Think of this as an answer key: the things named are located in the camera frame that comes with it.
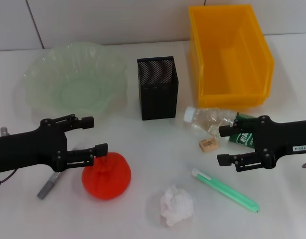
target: green highlighter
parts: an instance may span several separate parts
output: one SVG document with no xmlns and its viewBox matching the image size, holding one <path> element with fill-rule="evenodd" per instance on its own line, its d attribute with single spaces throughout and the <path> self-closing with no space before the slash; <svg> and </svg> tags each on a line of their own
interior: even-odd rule
<svg viewBox="0 0 306 239">
<path fill-rule="evenodd" d="M 194 168 L 192 170 L 192 175 L 197 178 L 199 181 L 207 184 L 208 186 L 212 187 L 216 191 L 224 194 L 225 196 L 229 197 L 230 199 L 234 200 L 235 202 L 242 205 L 244 208 L 252 211 L 258 212 L 259 206 L 257 203 L 253 202 L 252 200 L 246 198 L 245 196 L 241 195 L 240 193 L 234 191 L 230 187 L 226 186 L 225 184 L 221 183 L 220 181 L 212 178 L 205 173 L 199 171 L 198 169 Z"/>
</svg>

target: black mesh pen holder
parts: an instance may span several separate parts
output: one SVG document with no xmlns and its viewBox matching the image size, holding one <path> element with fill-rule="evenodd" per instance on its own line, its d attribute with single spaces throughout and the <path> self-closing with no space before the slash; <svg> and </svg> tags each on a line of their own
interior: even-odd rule
<svg viewBox="0 0 306 239">
<path fill-rule="evenodd" d="M 172 56 L 138 59 L 142 120 L 174 118 L 178 78 Z"/>
</svg>

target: white tissue paper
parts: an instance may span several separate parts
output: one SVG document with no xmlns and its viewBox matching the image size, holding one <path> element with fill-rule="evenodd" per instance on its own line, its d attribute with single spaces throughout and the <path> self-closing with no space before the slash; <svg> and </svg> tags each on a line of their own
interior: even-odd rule
<svg viewBox="0 0 306 239">
<path fill-rule="evenodd" d="M 166 218 L 169 227 L 193 216 L 193 213 L 194 199 L 184 189 L 173 185 L 161 197 L 161 215 Z"/>
</svg>

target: yellow plastic bin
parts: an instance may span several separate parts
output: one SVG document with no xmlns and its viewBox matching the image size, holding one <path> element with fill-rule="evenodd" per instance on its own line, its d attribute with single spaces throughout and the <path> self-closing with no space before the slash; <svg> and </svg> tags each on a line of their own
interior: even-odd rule
<svg viewBox="0 0 306 239">
<path fill-rule="evenodd" d="M 274 59 L 250 5 L 189 7 L 198 107 L 244 109 L 269 96 Z"/>
</svg>

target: eraser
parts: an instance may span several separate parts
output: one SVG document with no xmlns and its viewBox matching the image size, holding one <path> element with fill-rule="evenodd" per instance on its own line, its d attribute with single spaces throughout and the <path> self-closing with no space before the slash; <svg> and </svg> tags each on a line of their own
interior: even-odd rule
<svg viewBox="0 0 306 239">
<path fill-rule="evenodd" d="M 218 149 L 219 145 L 214 137 L 202 140 L 199 143 L 200 148 L 204 153 Z"/>
</svg>

